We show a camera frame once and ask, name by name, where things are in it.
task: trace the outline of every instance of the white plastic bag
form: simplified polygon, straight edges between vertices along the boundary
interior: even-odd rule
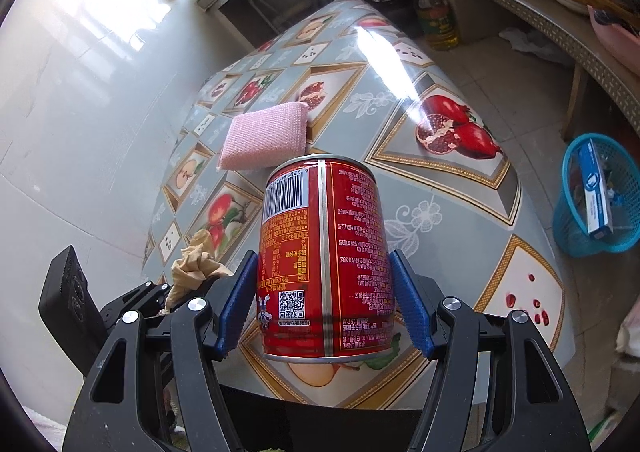
[[[640,297],[620,324],[616,351],[640,358]]]
[[[524,31],[520,31],[518,28],[506,28],[503,29],[499,35],[500,38],[508,40],[511,43],[511,47],[516,51],[533,53],[543,60],[556,62],[565,67],[573,67],[575,64],[574,59],[537,29],[532,29],[529,33],[524,33]]]

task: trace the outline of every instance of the pink sponge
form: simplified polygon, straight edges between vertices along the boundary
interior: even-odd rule
[[[218,166],[250,170],[302,156],[306,147],[305,102],[288,102],[236,116],[226,134]]]

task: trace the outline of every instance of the barcode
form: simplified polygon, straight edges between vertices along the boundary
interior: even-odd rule
[[[278,318],[303,319],[305,317],[305,290],[278,292]]]
[[[309,206],[309,172],[298,169],[276,178],[264,192],[262,222],[274,215]]]

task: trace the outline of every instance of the cooking oil bottle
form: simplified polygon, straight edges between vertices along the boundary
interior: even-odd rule
[[[458,28],[446,0],[415,0],[415,12],[428,44],[436,50],[458,45]]]

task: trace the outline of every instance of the tiled wall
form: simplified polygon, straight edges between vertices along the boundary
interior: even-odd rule
[[[245,54],[196,0],[16,0],[0,27],[0,366],[66,422],[82,377],[37,311],[76,248],[102,307],[140,279],[162,174],[204,80]]]

